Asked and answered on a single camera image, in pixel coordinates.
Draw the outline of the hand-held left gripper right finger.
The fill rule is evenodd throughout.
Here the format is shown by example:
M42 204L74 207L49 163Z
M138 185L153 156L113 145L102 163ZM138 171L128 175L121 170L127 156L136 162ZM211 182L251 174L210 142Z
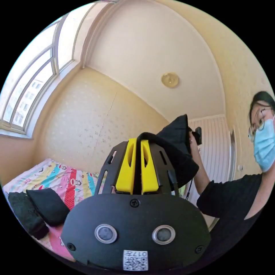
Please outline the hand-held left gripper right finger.
M159 189L153 158L148 140L141 141L141 184L142 194L154 193Z

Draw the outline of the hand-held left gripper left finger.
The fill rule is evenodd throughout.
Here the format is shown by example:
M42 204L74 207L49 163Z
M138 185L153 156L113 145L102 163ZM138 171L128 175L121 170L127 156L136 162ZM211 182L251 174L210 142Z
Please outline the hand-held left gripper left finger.
M115 185L116 191L119 193L133 194L136 150L137 138L129 139Z

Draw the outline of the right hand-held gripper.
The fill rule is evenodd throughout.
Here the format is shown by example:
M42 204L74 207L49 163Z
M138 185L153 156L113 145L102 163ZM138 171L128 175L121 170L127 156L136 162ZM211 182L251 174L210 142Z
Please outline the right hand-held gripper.
M188 128L189 132L192 133L192 135L194 136L197 145L201 145L202 144L202 129L201 127L197 127L195 129L195 131L193 131L190 127Z

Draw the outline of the person's right hand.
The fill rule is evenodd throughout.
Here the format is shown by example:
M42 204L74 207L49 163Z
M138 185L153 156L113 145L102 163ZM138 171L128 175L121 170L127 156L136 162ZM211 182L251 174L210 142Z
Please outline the person's right hand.
M194 157L195 155L200 154L200 147L198 146L197 141L191 131L189 132L189 142L191 155Z

